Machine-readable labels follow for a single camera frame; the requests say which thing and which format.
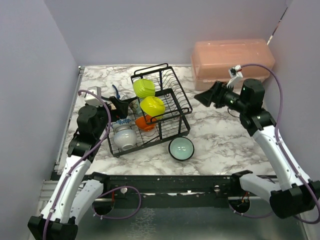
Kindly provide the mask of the orange bowl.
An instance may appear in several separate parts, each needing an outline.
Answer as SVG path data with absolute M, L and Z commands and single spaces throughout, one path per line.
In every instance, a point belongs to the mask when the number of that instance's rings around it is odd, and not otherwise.
M 156 121 L 157 119 L 155 117 L 146 114 L 145 116 L 137 118 L 135 120 L 135 124 L 140 130 L 148 132 L 155 128 Z

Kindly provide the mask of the black wire dish rack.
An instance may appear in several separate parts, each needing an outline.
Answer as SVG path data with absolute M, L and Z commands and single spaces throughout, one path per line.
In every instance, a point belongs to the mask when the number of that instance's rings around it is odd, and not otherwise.
M 115 127 L 107 138 L 113 157 L 152 147 L 177 137 L 187 136 L 190 125 L 186 116 L 192 113 L 192 106 L 174 71 L 168 63 L 162 63 L 135 70 L 130 77 L 135 97 L 120 100 L 110 97 L 113 122 L 128 124 L 135 132 L 136 143 L 128 150 L 120 146 Z M 151 96 L 137 94 L 147 87 L 154 89 Z

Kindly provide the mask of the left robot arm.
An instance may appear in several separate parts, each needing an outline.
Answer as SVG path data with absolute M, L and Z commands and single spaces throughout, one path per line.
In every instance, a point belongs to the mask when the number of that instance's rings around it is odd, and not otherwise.
M 78 111 L 77 132 L 58 183 L 39 216 L 31 216 L 28 228 L 36 240 L 74 240 L 79 223 L 98 197 L 112 193 L 110 177 L 94 172 L 79 187 L 101 144 L 109 136 L 112 111 L 102 97 L 92 94 Z

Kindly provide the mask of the blue floral bowl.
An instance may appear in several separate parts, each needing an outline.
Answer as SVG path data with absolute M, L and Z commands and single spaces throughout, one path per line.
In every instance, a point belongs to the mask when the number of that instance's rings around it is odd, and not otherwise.
M 118 128 L 124 127 L 124 126 L 131 126 L 133 120 L 130 118 L 123 118 L 123 119 L 118 119 L 116 122 L 113 122 L 111 124 L 111 127 L 113 128 L 114 131 L 116 131 Z

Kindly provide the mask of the white square bowl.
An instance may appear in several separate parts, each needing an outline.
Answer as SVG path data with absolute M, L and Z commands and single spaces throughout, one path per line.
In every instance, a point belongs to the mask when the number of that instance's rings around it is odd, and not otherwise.
M 133 90 L 138 98 L 155 96 L 156 92 L 154 83 L 151 80 L 145 78 L 134 81 Z

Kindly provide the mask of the mint green floral bowl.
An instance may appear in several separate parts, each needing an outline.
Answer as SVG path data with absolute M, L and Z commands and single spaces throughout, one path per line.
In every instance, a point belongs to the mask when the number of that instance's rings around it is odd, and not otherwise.
M 133 100 L 132 102 L 129 103 L 129 107 L 130 109 L 132 110 L 132 112 L 134 114 L 141 114 L 142 113 L 142 110 L 141 110 L 141 107 L 140 107 L 140 104 L 137 100 Z

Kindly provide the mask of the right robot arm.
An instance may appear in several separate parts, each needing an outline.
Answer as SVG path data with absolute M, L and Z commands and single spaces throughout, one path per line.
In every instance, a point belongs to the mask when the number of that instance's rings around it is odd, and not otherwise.
M 312 210 L 320 198 L 320 182 L 311 178 L 295 161 L 288 162 L 290 152 L 283 150 L 286 145 L 276 131 L 276 121 L 262 107 L 265 89 L 257 79 L 243 82 L 240 94 L 217 81 L 199 94 L 195 99 L 206 107 L 228 107 L 239 113 L 240 123 L 249 135 L 258 143 L 270 162 L 278 183 L 272 183 L 243 170 L 231 175 L 230 191 L 240 196 L 245 192 L 264 199 L 280 219 L 293 217 Z

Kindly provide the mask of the yellow-green bowl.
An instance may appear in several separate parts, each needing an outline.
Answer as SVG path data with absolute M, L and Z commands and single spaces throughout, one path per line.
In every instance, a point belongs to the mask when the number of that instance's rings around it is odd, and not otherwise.
M 163 118 L 166 106 L 164 102 L 156 96 L 147 96 L 140 102 L 140 108 L 149 116 L 157 120 Z

